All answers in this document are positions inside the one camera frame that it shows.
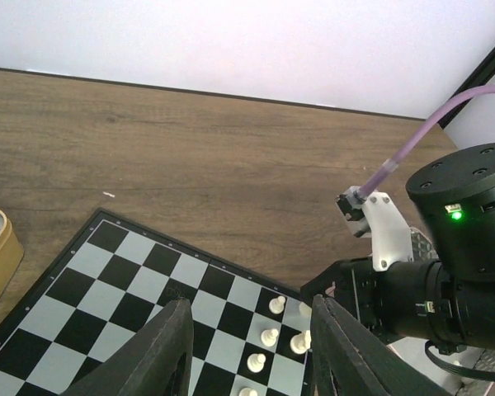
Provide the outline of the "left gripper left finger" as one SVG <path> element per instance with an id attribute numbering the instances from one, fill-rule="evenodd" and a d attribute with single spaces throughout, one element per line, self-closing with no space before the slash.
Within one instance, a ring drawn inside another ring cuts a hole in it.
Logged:
<path id="1" fill-rule="evenodd" d="M 194 325 L 188 299 L 176 299 L 64 395 L 188 395 Z"/>

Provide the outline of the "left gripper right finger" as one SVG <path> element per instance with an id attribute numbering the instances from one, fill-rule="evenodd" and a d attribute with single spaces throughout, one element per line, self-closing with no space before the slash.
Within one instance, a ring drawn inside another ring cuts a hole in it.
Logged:
<path id="1" fill-rule="evenodd" d="M 312 303 L 313 371 L 319 395 L 447 395 L 401 360 L 334 299 Z"/>

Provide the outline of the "white pawn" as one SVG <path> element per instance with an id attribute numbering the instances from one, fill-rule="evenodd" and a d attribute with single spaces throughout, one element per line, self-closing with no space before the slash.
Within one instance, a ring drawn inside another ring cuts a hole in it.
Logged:
<path id="1" fill-rule="evenodd" d="M 260 373 L 266 364 L 264 353 L 253 353 L 247 358 L 247 368 L 252 373 Z"/>
<path id="2" fill-rule="evenodd" d="M 273 347 L 277 342 L 278 336 L 279 336 L 278 328 L 268 328 L 262 331 L 260 338 L 264 346 Z"/>
<path id="3" fill-rule="evenodd" d="M 238 391 L 238 396 L 258 396 L 258 392 L 251 387 L 242 387 Z"/>
<path id="4" fill-rule="evenodd" d="M 286 297 L 283 295 L 279 295 L 276 298 L 273 298 L 269 301 L 268 309 L 272 314 L 278 315 L 282 314 L 285 309 Z"/>

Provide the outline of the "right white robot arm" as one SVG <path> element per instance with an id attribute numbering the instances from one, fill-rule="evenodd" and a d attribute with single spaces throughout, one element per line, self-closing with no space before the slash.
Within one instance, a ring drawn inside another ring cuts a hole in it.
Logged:
<path id="1" fill-rule="evenodd" d="M 300 296 L 335 299 L 382 342 L 403 337 L 495 350 L 495 143 L 439 158 L 406 191 L 436 257 L 375 271 L 369 258 L 334 262 Z"/>

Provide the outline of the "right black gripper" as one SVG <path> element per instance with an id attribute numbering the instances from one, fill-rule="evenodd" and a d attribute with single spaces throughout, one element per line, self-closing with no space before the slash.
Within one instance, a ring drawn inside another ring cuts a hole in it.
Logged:
<path id="1" fill-rule="evenodd" d="M 437 259 L 396 262 L 387 271 L 375 271 L 370 257 L 339 260 L 302 285 L 300 298 L 308 306 L 316 295 L 335 300 L 382 342 L 436 339 L 426 302 L 440 269 Z"/>

